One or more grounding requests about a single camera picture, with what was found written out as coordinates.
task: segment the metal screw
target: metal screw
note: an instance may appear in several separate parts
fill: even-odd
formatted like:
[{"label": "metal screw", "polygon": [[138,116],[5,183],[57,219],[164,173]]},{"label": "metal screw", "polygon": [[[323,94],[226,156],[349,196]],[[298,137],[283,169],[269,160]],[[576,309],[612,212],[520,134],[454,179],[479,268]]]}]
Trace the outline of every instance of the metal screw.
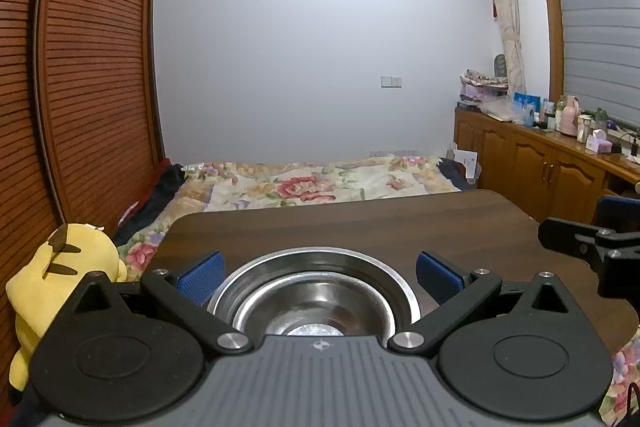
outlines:
[{"label": "metal screw", "polygon": [[242,333],[223,333],[216,342],[225,349],[242,349],[249,343],[249,337]]},{"label": "metal screw", "polygon": [[394,344],[404,349],[414,349],[424,344],[424,337],[415,331],[403,331],[394,335]]}]

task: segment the pikachu plush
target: pikachu plush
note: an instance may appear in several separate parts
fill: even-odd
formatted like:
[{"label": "pikachu plush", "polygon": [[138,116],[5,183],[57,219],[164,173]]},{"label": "pikachu plush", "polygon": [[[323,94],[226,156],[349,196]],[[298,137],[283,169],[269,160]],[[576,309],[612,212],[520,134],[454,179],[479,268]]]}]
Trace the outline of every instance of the pikachu plush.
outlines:
[{"label": "pikachu plush", "polygon": [[82,277],[94,270],[111,281],[127,280],[127,269],[104,232],[93,225],[62,225],[6,284],[20,341],[9,382],[18,391],[26,386],[31,355],[53,318]]}]

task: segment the table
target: table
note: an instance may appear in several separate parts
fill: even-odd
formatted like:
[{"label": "table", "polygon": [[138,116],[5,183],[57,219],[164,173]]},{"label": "table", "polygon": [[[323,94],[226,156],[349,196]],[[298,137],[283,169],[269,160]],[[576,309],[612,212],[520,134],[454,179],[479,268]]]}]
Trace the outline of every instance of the table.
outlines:
[{"label": "table", "polygon": [[466,270],[487,268],[504,281],[558,275],[614,354],[636,333],[638,316],[624,300],[596,293],[586,263],[542,248],[538,224],[488,190],[287,208],[190,214],[177,220],[150,264],[172,270],[185,256],[220,250],[226,272],[276,250],[340,247],[393,267],[411,285],[422,314],[437,304],[418,285],[415,260],[432,250]]}]

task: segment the pink kettle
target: pink kettle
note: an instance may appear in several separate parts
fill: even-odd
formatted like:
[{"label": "pink kettle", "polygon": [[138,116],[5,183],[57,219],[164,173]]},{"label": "pink kettle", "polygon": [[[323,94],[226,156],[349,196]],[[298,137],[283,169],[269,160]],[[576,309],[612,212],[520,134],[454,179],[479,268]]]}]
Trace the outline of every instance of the pink kettle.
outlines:
[{"label": "pink kettle", "polygon": [[569,95],[566,97],[566,107],[562,111],[560,132],[568,136],[576,136],[578,134],[579,116],[580,106],[578,105],[578,99],[573,95]]}]

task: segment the gray blind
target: gray blind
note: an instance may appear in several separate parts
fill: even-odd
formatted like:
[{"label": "gray blind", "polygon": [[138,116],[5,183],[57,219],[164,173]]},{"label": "gray blind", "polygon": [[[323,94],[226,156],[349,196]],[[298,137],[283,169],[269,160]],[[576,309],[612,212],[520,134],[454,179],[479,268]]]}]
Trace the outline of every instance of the gray blind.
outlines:
[{"label": "gray blind", "polygon": [[640,124],[640,0],[561,0],[564,92]]}]

